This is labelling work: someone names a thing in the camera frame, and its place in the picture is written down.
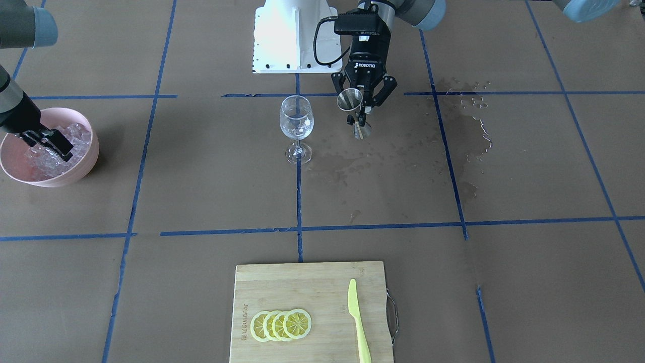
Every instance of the pink bowl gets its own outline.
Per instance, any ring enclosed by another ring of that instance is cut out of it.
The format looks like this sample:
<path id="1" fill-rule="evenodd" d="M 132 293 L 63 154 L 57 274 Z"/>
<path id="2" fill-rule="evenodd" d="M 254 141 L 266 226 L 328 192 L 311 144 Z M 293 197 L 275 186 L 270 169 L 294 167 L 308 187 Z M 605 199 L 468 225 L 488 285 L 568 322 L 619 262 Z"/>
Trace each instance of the pink bowl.
<path id="1" fill-rule="evenodd" d="M 25 156 L 29 145 L 15 135 L 7 134 L 2 141 L 2 145 L 0 145 L 0 165 L 5 173 L 19 182 L 39 187 L 62 187 L 86 176 L 99 157 L 99 140 L 85 116 L 74 110 L 56 107 L 41 111 L 41 123 L 50 129 L 56 126 L 65 128 L 73 123 L 80 123 L 92 133 L 90 148 L 70 170 L 54 178 L 34 180 L 32 178 L 33 168 L 27 162 L 27 157 Z"/>

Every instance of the metal handle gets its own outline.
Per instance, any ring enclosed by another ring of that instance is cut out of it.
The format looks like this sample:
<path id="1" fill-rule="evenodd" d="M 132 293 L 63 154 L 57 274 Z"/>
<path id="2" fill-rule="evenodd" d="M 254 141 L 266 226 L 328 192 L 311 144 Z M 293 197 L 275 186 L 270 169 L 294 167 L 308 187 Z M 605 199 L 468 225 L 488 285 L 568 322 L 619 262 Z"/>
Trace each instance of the metal handle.
<path id="1" fill-rule="evenodd" d="M 392 336 L 392 346 L 394 346 L 394 340 L 397 338 L 397 335 L 399 334 L 399 309 L 397 308 L 397 304 L 394 302 L 394 299 L 390 295 L 390 290 L 386 287 L 385 288 L 385 294 L 387 295 L 387 307 L 392 307 L 392 311 L 394 313 L 394 332 L 392 331 L 392 325 L 390 324 L 390 314 L 389 311 L 386 314 L 387 319 L 388 319 L 388 328 L 390 329 L 390 336 Z"/>

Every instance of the light blue cap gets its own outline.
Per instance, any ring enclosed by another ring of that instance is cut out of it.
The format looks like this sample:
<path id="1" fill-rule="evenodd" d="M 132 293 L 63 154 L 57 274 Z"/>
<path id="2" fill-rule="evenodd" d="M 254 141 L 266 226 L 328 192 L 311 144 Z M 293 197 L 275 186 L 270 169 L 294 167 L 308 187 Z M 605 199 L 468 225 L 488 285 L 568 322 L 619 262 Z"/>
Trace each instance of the light blue cap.
<path id="1" fill-rule="evenodd" d="M 435 0 L 435 4 L 432 5 L 426 17 L 414 27 L 421 30 L 434 29 L 439 25 L 444 15 L 446 15 L 446 0 Z"/>
<path id="2" fill-rule="evenodd" d="M 562 11 L 576 23 L 594 20 L 609 12 L 620 0 L 571 0 Z"/>
<path id="3" fill-rule="evenodd" d="M 56 41 L 58 41 L 58 27 L 54 17 L 47 10 L 34 7 L 34 18 L 36 30 L 32 48 L 48 47 L 56 44 Z"/>

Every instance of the robotiq logo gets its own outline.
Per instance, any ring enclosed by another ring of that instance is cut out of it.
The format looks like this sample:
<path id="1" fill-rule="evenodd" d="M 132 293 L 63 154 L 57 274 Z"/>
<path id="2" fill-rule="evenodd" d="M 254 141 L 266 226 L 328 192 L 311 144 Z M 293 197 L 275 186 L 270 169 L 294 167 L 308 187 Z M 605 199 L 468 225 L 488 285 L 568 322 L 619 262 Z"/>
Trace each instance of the robotiq logo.
<path id="1" fill-rule="evenodd" d="M 354 68 L 359 68 L 359 67 L 362 67 L 362 68 L 376 68 L 376 65 L 372 64 L 372 63 L 355 63 L 354 64 Z"/>

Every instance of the cutting board handle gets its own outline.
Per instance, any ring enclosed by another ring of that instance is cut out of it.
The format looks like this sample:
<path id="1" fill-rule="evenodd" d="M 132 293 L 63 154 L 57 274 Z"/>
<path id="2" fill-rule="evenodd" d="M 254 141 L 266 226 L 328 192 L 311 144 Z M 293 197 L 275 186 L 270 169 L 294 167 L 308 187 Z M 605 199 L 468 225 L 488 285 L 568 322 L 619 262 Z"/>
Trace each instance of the cutting board handle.
<path id="1" fill-rule="evenodd" d="M 388 319 L 388 328 L 390 329 L 390 336 L 392 337 L 392 346 L 394 346 L 394 340 L 399 334 L 399 309 L 397 304 L 394 302 L 392 295 L 390 295 L 390 289 L 386 287 L 385 294 L 387 295 L 387 319 Z"/>

